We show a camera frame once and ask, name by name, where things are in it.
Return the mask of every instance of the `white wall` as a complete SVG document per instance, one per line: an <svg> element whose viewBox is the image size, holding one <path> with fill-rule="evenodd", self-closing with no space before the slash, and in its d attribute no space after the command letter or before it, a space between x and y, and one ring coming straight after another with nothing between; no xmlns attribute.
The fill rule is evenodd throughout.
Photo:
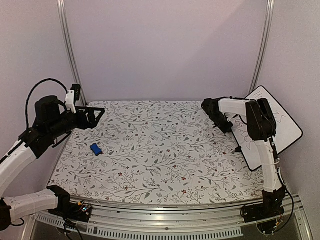
<svg viewBox="0 0 320 240"><path fill-rule="evenodd" d="M45 78L56 78L70 87L73 77L56 1L0 0L0 5L0 156L3 156L26 129L25 102L31 88ZM55 83L40 86L30 100L30 124L35 118L34 103L47 95L65 97L64 90ZM44 189L59 150L48 150L26 168L5 196ZM10 227L0 232L0 239L17 239L19 229Z"/></svg>
<svg viewBox="0 0 320 240"><path fill-rule="evenodd" d="M320 1L276 0L259 78L304 131L281 157L299 193L314 239L320 239Z"/></svg>
<svg viewBox="0 0 320 240"><path fill-rule="evenodd" d="M65 7L89 102L248 93L267 0L69 0Z"/></svg>

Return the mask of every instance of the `white board with black border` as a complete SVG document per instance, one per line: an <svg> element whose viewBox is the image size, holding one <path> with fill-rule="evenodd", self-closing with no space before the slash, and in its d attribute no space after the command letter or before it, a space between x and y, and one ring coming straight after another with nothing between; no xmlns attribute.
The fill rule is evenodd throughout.
<svg viewBox="0 0 320 240"><path fill-rule="evenodd" d="M268 100L276 121L276 136L274 142L278 154L282 153L303 136L303 131L295 120L293 120L288 112L263 86L257 87L246 98L254 100L265 98ZM257 170L261 167L260 156L254 141L248 135L247 126L242 122L239 116L233 118L231 122L233 123L233 135L238 145L241 147L249 169L251 171Z"/></svg>

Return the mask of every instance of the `blue eraser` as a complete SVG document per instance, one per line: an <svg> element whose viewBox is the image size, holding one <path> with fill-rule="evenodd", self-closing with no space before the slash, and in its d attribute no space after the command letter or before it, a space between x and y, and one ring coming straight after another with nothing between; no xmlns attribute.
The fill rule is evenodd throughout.
<svg viewBox="0 0 320 240"><path fill-rule="evenodd" d="M96 156L100 155L100 154L103 154L102 150L98 147L98 145L96 143L92 144L90 146L91 150L94 152L94 154Z"/></svg>

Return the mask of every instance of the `floral pattern surface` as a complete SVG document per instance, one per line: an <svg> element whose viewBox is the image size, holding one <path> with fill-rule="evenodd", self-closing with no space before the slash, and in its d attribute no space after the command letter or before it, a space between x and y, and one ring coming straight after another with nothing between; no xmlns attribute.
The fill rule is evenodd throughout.
<svg viewBox="0 0 320 240"><path fill-rule="evenodd" d="M74 196L123 203L197 205L261 197L263 173L251 172L231 133L199 101L100 101L95 129L76 129L52 174ZM97 144L103 154L95 156Z"/></svg>

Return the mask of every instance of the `black border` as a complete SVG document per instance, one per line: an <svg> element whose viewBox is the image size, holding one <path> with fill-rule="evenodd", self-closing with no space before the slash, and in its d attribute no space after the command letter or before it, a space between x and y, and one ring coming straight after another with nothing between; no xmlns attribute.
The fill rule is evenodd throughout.
<svg viewBox="0 0 320 240"><path fill-rule="evenodd" d="M297 122L292 118L292 116L286 111L286 109L277 101L277 99L276 99L264 86L260 85L260 86L258 86L257 88L255 88L252 92L254 92L255 90L257 90L258 88L263 88L264 90L266 90L266 92L267 92L268 94L270 94L271 97L273 97L273 99L276 101L276 103L279 104L279 106L285 111L286 114L288 114L288 116L292 119L292 121L295 123L295 125L297 125L297 127L298 127L298 128L300 129L300 131L301 131L301 136L300 136L299 138L297 138L293 143L291 143L289 146L287 146L287 147L286 147L285 149L283 149L281 152L278 152L278 155L280 155L280 154L283 153L285 150L287 150L289 147L291 147L293 144L295 144L298 140L300 140L300 139L303 137L303 135L304 135L304 131L303 131L303 130L301 129L301 127L297 124ZM236 136L235 136L235 134L234 134L233 131L232 131L232 135L233 135L236 143L238 144L238 146L240 146L239 143L238 143L238 140L237 140L237 138L236 138ZM260 165L260 166L258 166L256 169L252 170L252 169L249 167L249 164L248 164L248 162L247 162L247 159L246 159L245 155L243 154L242 151L241 151L241 153L242 153L242 155L243 155L243 158L244 158L244 160L245 160L246 165L248 166L248 169L249 169L251 172L254 172L254 171L256 171L256 170L258 170L259 168L262 167L262 165Z"/></svg>

